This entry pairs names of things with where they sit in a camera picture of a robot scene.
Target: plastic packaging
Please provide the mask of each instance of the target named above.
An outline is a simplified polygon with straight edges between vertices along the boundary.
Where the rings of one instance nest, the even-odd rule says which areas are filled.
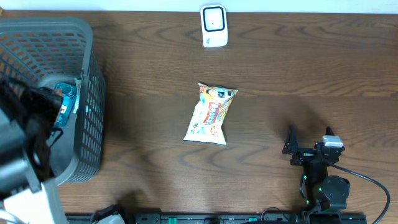
[[[238,90],[199,83],[200,101],[195,107],[184,141],[226,145],[221,125]]]
[[[77,88],[68,83],[58,83],[55,85],[55,89],[62,90],[63,101],[60,110],[60,116],[54,126],[64,127],[68,123],[69,114],[73,105],[75,104]]]

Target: white plug-in device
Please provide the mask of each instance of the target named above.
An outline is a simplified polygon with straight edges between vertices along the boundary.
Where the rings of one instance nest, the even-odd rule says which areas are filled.
[[[204,47],[222,47],[228,42],[226,12],[222,5],[204,6],[200,10]]]

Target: snack bag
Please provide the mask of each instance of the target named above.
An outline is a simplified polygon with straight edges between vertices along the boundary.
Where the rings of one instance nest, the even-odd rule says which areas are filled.
[[[238,90],[199,83],[200,101],[195,106],[184,141],[210,142],[225,146],[221,130],[226,112]]]

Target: wood grain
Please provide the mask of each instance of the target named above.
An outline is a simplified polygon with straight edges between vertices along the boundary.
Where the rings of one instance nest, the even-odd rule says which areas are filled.
[[[85,184],[63,185],[67,212],[112,203],[164,212],[296,210],[300,167],[280,154],[287,126],[311,146],[330,125],[345,142],[339,165],[391,193],[381,223],[398,222],[398,16],[228,14],[229,42],[204,49],[198,13],[6,11],[80,17],[108,79],[104,161]],[[224,122],[228,145],[183,142],[198,82],[239,89]],[[372,222],[385,204],[351,182],[348,211]]]

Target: white device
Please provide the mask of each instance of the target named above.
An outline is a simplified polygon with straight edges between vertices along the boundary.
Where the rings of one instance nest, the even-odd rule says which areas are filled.
[[[226,12],[222,5],[204,6],[200,10],[204,47],[222,47],[228,42]]]
[[[41,185],[42,190],[36,193],[26,189],[6,198],[3,201],[6,211],[0,210],[0,220],[17,224],[68,224],[55,180],[46,180]]]

